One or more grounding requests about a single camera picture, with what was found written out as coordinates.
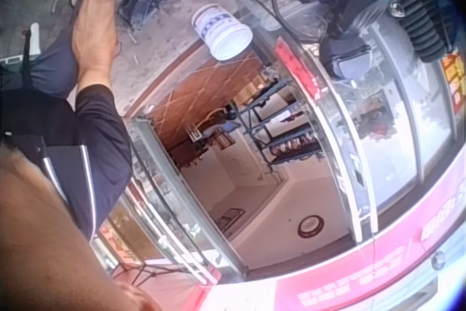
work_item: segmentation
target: ground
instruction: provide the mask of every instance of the ground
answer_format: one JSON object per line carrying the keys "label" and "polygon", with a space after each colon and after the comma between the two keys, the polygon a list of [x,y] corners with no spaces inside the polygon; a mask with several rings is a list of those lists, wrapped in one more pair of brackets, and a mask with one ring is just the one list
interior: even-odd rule
{"label": "ground", "polygon": [[[132,38],[119,23],[118,36],[123,46],[115,60],[112,78],[116,107],[121,115],[170,63],[198,40],[191,17],[196,9],[212,2],[231,12],[237,10],[235,0],[169,0]],[[22,53],[21,31],[34,22],[40,25],[44,50],[68,25],[70,16],[68,0],[0,0],[0,58]]]}

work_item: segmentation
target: plastic container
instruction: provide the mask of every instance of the plastic container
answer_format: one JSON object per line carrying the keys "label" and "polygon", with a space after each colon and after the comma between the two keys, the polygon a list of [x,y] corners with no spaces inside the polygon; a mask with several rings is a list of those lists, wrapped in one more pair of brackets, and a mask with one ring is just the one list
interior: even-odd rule
{"label": "plastic container", "polygon": [[252,30],[218,4],[199,8],[191,24],[219,61],[239,55],[253,40]]}

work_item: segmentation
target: glass door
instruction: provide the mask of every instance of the glass door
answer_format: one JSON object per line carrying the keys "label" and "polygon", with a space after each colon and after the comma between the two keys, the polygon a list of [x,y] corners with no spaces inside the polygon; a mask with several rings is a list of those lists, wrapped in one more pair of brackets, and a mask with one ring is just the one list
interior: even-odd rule
{"label": "glass door", "polygon": [[246,267],[184,182],[149,121],[130,121],[127,129],[133,177],[125,202],[165,258],[184,265],[202,284],[244,280]]}
{"label": "glass door", "polygon": [[280,24],[272,4],[264,2],[270,0],[237,0],[240,20],[253,30],[261,54],[280,76],[293,81],[296,100],[311,120],[332,170],[349,229],[361,243],[379,228],[374,185],[358,132],[319,60]]}

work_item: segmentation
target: black jacket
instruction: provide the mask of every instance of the black jacket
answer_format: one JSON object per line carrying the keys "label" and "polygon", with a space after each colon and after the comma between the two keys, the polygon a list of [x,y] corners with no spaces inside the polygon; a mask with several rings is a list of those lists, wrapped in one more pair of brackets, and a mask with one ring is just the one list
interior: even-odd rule
{"label": "black jacket", "polygon": [[39,166],[91,240],[130,180],[129,136],[107,87],[65,100],[36,90],[1,93],[1,136]]}

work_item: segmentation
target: person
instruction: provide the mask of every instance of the person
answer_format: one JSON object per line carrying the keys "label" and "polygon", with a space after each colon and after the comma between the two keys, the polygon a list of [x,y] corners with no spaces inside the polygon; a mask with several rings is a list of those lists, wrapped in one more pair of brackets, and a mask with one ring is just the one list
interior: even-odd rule
{"label": "person", "polygon": [[[55,42],[24,60],[22,75],[1,75],[1,141],[51,180],[88,241],[132,174],[130,139],[111,91],[114,2],[81,0]],[[73,111],[66,98],[76,85]]]}
{"label": "person", "polygon": [[56,187],[18,150],[0,148],[0,310],[161,311],[114,282]]}

